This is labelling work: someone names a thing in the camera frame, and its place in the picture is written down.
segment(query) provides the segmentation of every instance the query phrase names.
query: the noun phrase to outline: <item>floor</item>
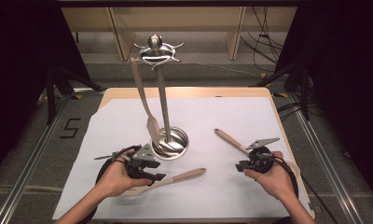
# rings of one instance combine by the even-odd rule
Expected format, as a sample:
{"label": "floor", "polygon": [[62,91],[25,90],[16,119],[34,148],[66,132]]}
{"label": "floor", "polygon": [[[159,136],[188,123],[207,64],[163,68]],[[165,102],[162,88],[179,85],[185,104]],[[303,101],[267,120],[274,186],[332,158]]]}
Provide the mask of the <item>floor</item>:
{"label": "floor", "polygon": [[[152,34],[139,33],[136,43],[145,45]],[[177,51],[176,58],[182,62],[169,64],[166,71],[174,77],[166,81],[167,86],[250,86],[260,81],[262,76],[269,76],[274,63],[254,55],[252,50],[241,42],[236,61],[228,59],[224,37],[220,33],[162,33],[164,42],[185,45]],[[248,34],[242,34],[252,44],[254,40]],[[286,34],[273,34],[276,42],[283,43]],[[77,43],[91,79],[106,87],[127,87],[132,84],[132,77],[125,70],[127,62],[121,62],[117,56],[114,38],[109,33],[81,33]],[[269,48],[259,45],[260,50],[273,57]],[[138,49],[133,48],[131,57],[137,56]],[[190,77],[182,72],[187,70]],[[146,84],[155,85],[155,79],[145,70]],[[218,74],[213,77],[207,74]],[[285,93],[283,83],[286,76],[270,83],[271,92],[281,96]],[[74,83],[76,88],[84,86]],[[298,93],[292,92],[287,97],[273,97],[277,108],[298,100]],[[9,199],[8,195],[15,183],[20,183],[21,174],[26,164],[33,162],[33,169],[25,179],[12,216],[8,223],[50,223],[56,204],[62,194],[62,187],[71,170],[74,159],[89,125],[90,116],[94,114],[102,99],[101,94],[81,92],[71,99],[59,96],[57,99],[60,116],[56,125],[49,130],[47,123],[47,104],[45,99],[37,104],[25,132],[16,148],[9,152],[0,167],[0,209]],[[283,127],[293,150],[297,164],[303,176],[311,207],[315,211],[317,223],[373,223],[373,194],[364,179],[352,163],[342,155],[343,147],[320,113],[317,105],[310,104],[310,121],[306,121],[293,108],[279,112]],[[67,123],[77,127],[76,136],[70,136],[65,130]],[[42,139],[48,133],[48,139]]]}

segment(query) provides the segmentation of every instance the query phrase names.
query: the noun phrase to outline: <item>white paper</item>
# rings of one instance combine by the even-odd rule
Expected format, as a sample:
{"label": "white paper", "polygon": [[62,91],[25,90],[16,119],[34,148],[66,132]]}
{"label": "white paper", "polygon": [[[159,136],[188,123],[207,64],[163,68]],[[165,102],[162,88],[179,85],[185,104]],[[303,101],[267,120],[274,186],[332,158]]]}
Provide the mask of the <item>white paper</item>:
{"label": "white paper", "polygon": [[[163,118],[159,99],[147,99],[159,127]],[[148,190],[138,196],[104,200],[94,218],[111,220],[286,217],[281,203],[259,184],[236,170],[235,164],[248,160],[242,152],[214,133],[218,128],[245,146],[256,139],[280,137],[267,145],[280,150],[291,161],[283,133],[267,97],[168,98],[170,125],[186,132],[189,148],[184,156],[163,161],[157,169],[146,169],[166,177],[206,168],[204,175]],[[58,219],[94,185],[104,160],[123,147],[149,142],[147,115],[140,99],[116,99],[90,120],[73,169],[67,179],[53,218]],[[299,181],[299,199],[309,209],[304,186]]]}

